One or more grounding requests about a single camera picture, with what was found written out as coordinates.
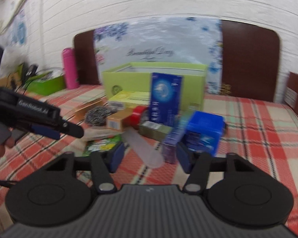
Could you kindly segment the small green printed box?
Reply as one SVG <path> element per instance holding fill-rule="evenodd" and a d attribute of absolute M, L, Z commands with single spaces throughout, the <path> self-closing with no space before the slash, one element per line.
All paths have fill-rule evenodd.
<path fill-rule="evenodd" d="M 93 152 L 103 153 L 110 151 L 121 140 L 122 137 L 120 134 L 118 134 L 103 139 L 88 141 L 82 156 L 89 156 Z"/>

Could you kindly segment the translucent shoe insole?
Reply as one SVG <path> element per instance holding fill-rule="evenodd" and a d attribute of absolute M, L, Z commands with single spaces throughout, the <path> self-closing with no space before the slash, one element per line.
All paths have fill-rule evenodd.
<path fill-rule="evenodd" d="M 130 145 L 143 164 L 156 169 L 164 164 L 163 156 L 156 151 L 134 128 L 129 127 L 122 133 L 122 138 Z"/>

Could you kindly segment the white pink sock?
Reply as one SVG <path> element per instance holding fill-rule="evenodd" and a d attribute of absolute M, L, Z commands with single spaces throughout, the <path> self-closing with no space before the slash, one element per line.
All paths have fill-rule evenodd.
<path fill-rule="evenodd" d="M 121 135 L 123 132 L 108 129 L 106 127 L 90 127 L 84 130 L 82 141 L 92 141 L 98 139 L 106 139 L 112 136 Z"/>

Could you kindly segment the blue plastic cube container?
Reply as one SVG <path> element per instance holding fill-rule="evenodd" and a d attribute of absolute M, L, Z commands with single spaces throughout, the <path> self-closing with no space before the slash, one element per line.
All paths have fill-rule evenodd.
<path fill-rule="evenodd" d="M 195 111 L 186 126 L 182 142 L 189 150 L 215 156 L 224 134 L 224 122 L 223 116 Z"/>

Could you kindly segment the gold box with barcode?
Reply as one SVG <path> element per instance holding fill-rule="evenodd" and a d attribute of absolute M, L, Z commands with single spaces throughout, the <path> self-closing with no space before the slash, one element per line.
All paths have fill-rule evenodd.
<path fill-rule="evenodd" d="M 131 108 L 117 111 L 106 118 L 106 126 L 111 130 L 122 132 L 131 126 L 131 116 Z"/>

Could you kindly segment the olive green small box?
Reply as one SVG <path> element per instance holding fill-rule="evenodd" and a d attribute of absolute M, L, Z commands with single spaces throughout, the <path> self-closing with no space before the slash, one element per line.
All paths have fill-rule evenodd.
<path fill-rule="evenodd" d="M 151 121 L 145 121 L 139 126 L 139 134 L 146 138 L 162 142 L 171 132 L 172 128 Z"/>

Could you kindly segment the steel wool scrubber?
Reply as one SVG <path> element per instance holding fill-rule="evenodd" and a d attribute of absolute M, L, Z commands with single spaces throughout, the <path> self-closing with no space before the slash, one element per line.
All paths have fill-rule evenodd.
<path fill-rule="evenodd" d="M 118 111 L 114 108 L 96 106 L 85 114 L 84 122 L 91 127 L 105 126 L 107 117 L 116 112 Z"/>

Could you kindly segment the red tape roll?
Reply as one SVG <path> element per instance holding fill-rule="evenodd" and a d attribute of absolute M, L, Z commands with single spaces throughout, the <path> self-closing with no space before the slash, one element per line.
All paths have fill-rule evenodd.
<path fill-rule="evenodd" d="M 134 108 L 128 108 L 128 110 L 131 113 L 128 117 L 128 124 L 138 130 L 139 126 L 148 120 L 148 106 L 138 105 Z"/>

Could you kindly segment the yellow green medicine box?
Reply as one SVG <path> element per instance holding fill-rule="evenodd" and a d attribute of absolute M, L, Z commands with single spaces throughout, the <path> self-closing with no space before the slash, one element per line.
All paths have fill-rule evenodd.
<path fill-rule="evenodd" d="M 139 91 L 120 91 L 109 98 L 107 104 L 115 110 L 124 110 L 126 108 L 135 108 L 139 105 L 149 106 L 150 93 Z"/>

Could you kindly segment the tall blue medicine box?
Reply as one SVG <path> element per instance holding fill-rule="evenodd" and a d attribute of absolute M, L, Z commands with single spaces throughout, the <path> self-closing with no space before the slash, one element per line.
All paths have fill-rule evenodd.
<path fill-rule="evenodd" d="M 166 126 L 175 125 L 181 99 L 182 76 L 153 73 L 149 106 L 150 121 Z"/>

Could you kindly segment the green tray box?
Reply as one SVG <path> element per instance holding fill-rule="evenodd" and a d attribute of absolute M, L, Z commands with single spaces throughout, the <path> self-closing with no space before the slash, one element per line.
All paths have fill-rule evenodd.
<path fill-rule="evenodd" d="M 30 77 L 24 86 L 25 91 L 43 96 L 49 96 L 65 88 L 64 75 L 62 73 L 54 73 L 53 71 Z"/>

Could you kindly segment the pink thermos bottle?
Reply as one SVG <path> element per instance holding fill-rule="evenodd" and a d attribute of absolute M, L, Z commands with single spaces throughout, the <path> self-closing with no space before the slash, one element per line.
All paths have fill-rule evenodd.
<path fill-rule="evenodd" d="M 74 50 L 72 48 L 65 48 L 62 51 L 62 61 L 67 89 L 72 90 L 78 88 L 79 81 L 76 68 L 76 59 Z"/>

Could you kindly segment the plaid bed sheet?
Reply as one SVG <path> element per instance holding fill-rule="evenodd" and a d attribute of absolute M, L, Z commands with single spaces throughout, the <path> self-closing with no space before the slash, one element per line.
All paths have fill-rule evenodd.
<path fill-rule="evenodd" d="M 48 97 L 27 93 L 61 109 L 64 118 L 73 123 L 78 106 L 97 98 L 104 99 L 99 85 L 83 85 L 75 90 L 63 90 Z M 216 156 L 236 153 L 287 186 L 294 197 L 294 207 L 287 226 L 298 235 L 298 116 L 283 104 L 230 96 L 205 95 L 204 111 L 222 115 L 227 133 L 221 138 Z M 0 179 L 20 180 L 39 169 L 62 152 L 81 156 L 82 140 L 62 136 L 59 141 L 38 135 L 25 136 L 13 149 L 7 149 L 0 162 Z M 137 154 L 127 148 L 119 169 L 112 175 L 119 188 L 122 184 L 178 184 L 183 186 L 187 174 L 178 164 L 164 164 L 148 169 Z M 4 206 L 7 189 L 0 187 L 0 233 L 13 222 Z"/>

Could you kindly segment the light green open box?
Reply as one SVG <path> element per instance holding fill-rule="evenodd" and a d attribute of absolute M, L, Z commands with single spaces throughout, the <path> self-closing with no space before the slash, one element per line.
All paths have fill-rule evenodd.
<path fill-rule="evenodd" d="M 196 104 L 203 110 L 207 66 L 174 62 L 130 62 L 102 72 L 108 98 L 120 91 L 150 92 L 152 73 L 182 76 L 180 109 Z"/>

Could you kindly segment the floral Beautiful Day pillow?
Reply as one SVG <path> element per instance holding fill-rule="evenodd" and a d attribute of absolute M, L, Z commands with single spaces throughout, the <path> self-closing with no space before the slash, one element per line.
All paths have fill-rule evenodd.
<path fill-rule="evenodd" d="M 130 62 L 178 62 L 207 66 L 207 92 L 222 85 L 222 21 L 216 17 L 152 17 L 105 25 L 93 36 L 98 77 Z"/>

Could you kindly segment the brown wooden headboard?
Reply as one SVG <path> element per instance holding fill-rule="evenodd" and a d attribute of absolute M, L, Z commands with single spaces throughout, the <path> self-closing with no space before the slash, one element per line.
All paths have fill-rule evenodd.
<path fill-rule="evenodd" d="M 222 82 L 235 97 L 274 100 L 279 67 L 280 38 L 275 31 L 253 24 L 222 21 Z M 92 30 L 74 36 L 78 80 L 99 84 Z"/>

